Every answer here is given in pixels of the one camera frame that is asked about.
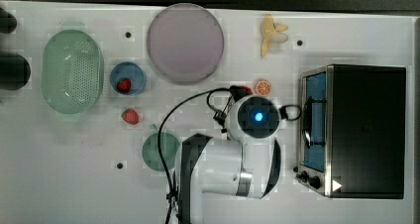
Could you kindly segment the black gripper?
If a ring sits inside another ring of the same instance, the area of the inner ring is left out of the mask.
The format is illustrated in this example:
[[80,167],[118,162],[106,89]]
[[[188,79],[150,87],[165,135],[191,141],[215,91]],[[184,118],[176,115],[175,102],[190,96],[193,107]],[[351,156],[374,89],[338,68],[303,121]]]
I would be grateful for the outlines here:
[[241,88],[241,86],[237,86],[237,85],[230,86],[229,91],[235,102],[238,102],[240,99],[242,99],[243,97],[247,95],[245,91]]

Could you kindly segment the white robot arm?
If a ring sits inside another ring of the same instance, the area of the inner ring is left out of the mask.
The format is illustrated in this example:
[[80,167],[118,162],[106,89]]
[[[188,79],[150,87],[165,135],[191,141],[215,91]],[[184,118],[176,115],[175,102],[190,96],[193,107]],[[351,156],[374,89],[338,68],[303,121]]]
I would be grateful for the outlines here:
[[227,137],[195,134],[179,147],[168,224],[203,224],[205,193],[262,199],[280,176],[280,106],[238,86],[226,114]]

